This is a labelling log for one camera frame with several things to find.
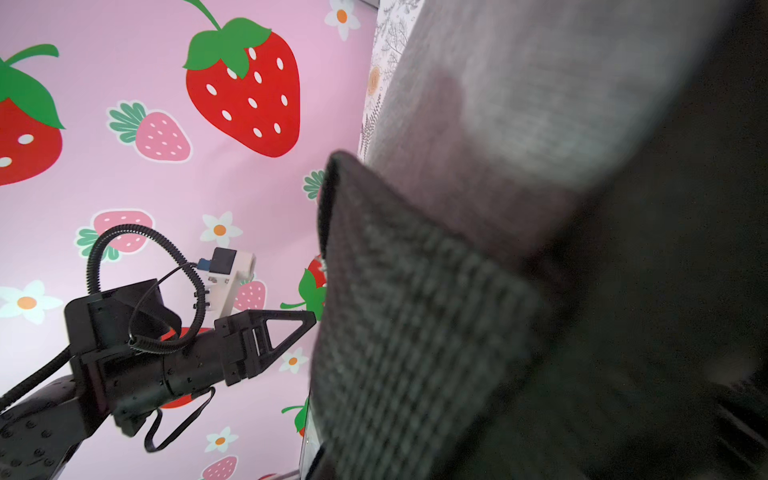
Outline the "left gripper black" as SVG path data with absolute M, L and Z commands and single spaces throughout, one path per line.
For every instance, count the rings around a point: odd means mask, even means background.
M 70 301 L 64 318 L 83 428 L 92 435 L 113 418 L 127 436 L 181 397 L 204 395 L 219 382 L 233 386 L 267 370 L 317 323 L 306 310 L 245 310 L 178 346 L 168 309 L 153 280 Z M 290 323 L 272 340 L 270 323 Z

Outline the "grey laptop bag with handles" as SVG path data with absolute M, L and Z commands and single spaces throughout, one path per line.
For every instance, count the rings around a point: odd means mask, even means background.
M 766 477 L 765 2 L 425 2 L 318 235 L 306 478 Z

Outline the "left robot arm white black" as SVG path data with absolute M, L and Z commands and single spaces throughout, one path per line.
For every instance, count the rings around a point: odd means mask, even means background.
M 147 452 L 167 447 L 203 412 L 197 408 L 160 444 L 154 435 L 163 406 L 182 397 L 211 401 L 216 384 L 254 378 L 275 363 L 316 323 L 311 311 L 246 310 L 215 321 L 190 344 L 168 354 L 129 348 L 127 327 L 144 293 L 140 317 L 171 318 L 147 280 L 71 301 L 65 308 L 72 367 L 1 415 L 1 476 L 55 479 L 80 444 L 112 417 L 123 434 L 138 433 L 155 417 Z

